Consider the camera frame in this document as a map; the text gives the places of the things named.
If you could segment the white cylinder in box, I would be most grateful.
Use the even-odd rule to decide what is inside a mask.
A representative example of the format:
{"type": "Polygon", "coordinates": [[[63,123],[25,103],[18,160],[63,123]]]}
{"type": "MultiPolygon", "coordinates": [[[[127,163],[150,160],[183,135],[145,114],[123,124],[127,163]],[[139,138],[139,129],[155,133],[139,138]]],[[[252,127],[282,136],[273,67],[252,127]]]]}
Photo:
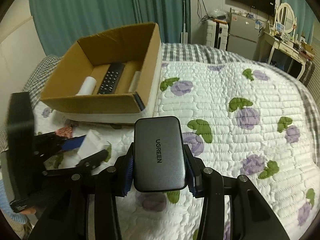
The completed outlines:
{"type": "Polygon", "coordinates": [[[76,96],[80,96],[80,95],[92,95],[95,86],[96,86],[96,79],[91,77],[91,76],[87,76],[85,78],[85,80],[83,81],[79,91],[76,93],[76,96]]]}

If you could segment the brown cardboard box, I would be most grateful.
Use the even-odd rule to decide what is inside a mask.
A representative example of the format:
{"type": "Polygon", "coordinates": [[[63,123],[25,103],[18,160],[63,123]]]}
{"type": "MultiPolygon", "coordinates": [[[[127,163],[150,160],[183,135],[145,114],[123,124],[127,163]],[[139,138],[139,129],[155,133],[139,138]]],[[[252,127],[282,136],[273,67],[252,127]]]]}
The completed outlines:
{"type": "Polygon", "coordinates": [[[162,60],[157,23],[125,25],[78,39],[46,82],[40,100],[73,114],[137,114],[151,99],[162,60]],[[97,94],[112,63],[125,64],[114,94],[97,94]],[[92,95],[76,96],[87,76],[96,79],[92,95]]]}

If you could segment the red patterned small box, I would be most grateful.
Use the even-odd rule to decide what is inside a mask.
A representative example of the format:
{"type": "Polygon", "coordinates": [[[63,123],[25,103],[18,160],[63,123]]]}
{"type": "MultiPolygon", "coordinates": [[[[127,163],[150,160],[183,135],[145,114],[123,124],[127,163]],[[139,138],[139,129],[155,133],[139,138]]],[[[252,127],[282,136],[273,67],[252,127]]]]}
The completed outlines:
{"type": "Polygon", "coordinates": [[[66,137],[71,139],[73,137],[73,128],[72,126],[65,126],[55,131],[55,134],[60,137],[66,137]]]}

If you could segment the white suitcase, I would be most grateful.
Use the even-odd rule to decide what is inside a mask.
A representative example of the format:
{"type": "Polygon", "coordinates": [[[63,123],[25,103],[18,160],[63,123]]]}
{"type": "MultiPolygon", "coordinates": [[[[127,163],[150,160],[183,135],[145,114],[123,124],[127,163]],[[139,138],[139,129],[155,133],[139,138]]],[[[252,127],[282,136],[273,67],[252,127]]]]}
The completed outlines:
{"type": "Polygon", "coordinates": [[[205,45],[224,50],[227,48],[228,24],[224,21],[206,20],[205,45]]]}

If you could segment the grey UGREEN power adapter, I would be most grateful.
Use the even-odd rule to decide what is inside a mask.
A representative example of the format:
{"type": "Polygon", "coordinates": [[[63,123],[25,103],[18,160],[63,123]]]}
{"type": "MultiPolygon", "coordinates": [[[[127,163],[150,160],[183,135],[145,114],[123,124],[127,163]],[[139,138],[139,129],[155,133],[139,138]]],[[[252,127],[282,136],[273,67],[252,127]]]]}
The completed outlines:
{"type": "Polygon", "coordinates": [[[177,117],[137,120],[133,143],[133,183],[137,191],[167,192],[186,187],[183,139],[177,117]]]}

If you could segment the teal curtain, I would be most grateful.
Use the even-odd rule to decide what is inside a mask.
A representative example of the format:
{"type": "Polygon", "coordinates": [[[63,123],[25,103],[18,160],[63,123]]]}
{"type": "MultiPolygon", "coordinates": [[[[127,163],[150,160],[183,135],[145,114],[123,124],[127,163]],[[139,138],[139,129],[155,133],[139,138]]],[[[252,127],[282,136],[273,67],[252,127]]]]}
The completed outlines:
{"type": "Polygon", "coordinates": [[[80,37],[128,24],[156,22],[161,41],[190,31],[190,0],[29,0],[46,55],[62,56],[80,37]]]}

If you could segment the white dressing table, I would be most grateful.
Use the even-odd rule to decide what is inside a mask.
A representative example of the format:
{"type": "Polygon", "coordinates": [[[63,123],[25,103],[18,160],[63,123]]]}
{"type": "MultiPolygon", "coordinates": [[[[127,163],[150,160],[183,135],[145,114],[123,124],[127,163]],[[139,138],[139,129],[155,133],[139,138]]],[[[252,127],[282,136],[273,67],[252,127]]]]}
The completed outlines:
{"type": "Polygon", "coordinates": [[[299,62],[302,66],[301,66],[301,70],[297,76],[297,80],[299,80],[305,70],[306,70],[306,63],[309,60],[307,57],[305,57],[302,53],[298,52],[297,50],[295,50],[294,48],[289,47],[287,44],[285,44],[283,41],[280,41],[279,39],[277,39],[276,37],[270,35],[269,33],[267,33],[266,31],[263,32],[263,35],[261,36],[262,40],[261,40],[261,44],[260,44],[260,51],[259,51],[259,59],[258,61],[261,62],[263,57],[264,57],[264,46],[266,44],[271,46],[271,50],[269,52],[268,55],[268,59],[267,59],[267,64],[271,63],[273,54],[275,50],[279,50],[282,53],[286,54],[287,56],[291,57],[291,62],[290,62],[290,66],[288,68],[289,72],[292,68],[293,65],[293,61],[297,61],[299,62]]]}

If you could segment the silver mini fridge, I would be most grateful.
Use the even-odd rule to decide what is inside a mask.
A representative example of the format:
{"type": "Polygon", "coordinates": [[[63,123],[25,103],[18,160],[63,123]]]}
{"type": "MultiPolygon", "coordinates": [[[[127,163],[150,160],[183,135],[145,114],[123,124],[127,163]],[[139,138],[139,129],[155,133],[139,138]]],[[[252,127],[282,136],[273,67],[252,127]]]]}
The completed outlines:
{"type": "Polygon", "coordinates": [[[238,14],[231,14],[227,51],[252,60],[258,44],[260,22],[238,14]]]}

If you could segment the oval white vanity mirror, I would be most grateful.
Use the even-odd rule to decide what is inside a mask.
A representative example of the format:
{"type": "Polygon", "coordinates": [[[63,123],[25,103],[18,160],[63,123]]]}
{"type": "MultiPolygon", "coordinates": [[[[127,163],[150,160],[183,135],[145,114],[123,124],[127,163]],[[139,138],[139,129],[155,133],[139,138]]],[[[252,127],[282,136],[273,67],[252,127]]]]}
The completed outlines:
{"type": "Polygon", "coordinates": [[[291,33],[297,25],[294,10],[289,3],[281,3],[276,10],[276,22],[284,26],[284,33],[291,33]]]}

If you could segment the white small box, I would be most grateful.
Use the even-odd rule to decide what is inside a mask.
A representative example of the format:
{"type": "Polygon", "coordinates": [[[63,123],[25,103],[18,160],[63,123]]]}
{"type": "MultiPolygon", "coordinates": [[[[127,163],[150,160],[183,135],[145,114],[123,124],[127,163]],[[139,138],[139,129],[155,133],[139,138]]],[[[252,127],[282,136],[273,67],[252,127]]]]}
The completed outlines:
{"type": "Polygon", "coordinates": [[[102,134],[90,129],[80,145],[78,155],[81,159],[85,159],[102,150],[108,150],[110,147],[111,143],[102,134]]]}

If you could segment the black remote control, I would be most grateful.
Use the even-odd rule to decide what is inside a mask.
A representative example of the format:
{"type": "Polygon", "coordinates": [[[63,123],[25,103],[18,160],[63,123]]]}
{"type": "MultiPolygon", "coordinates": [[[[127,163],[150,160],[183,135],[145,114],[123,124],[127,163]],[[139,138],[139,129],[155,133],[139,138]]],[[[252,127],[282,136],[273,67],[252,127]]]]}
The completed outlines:
{"type": "Polygon", "coordinates": [[[114,94],[124,71],[125,64],[123,63],[112,63],[110,64],[97,94],[114,94]]]}

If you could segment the grey checkered bedsheet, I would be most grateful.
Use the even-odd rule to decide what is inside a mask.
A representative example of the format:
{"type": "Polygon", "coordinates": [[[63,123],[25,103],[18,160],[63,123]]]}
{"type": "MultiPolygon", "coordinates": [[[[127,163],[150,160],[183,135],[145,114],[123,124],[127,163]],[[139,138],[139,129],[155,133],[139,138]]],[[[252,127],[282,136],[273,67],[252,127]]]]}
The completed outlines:
{"type": "MultiPolygon", "coordinates": [[[[162,44],[162,53],[163,61],[192,61],[209,64],[253,62],[252,60],[246,59],[236,53],[218,50],[199,44],[182,45],[180,43],[164,43],[162,44]]],[[[28,81],[25,83],[22,91],[30,94],[31,106],[33,108],[35,108],[39,103],[40,92],[43,90],[45,83],[57,67],[60,60],[61,57],[59,56],[48,55],[37,65],[28,81]]],[[[319,157],[319,110],[311,93],[300,81],[279,68],[261,62],[258,64],[260,66],[270,68],[291,81],[297,87],[305,108],[306,125],[313,137],[315,155],[319,157]]]]}

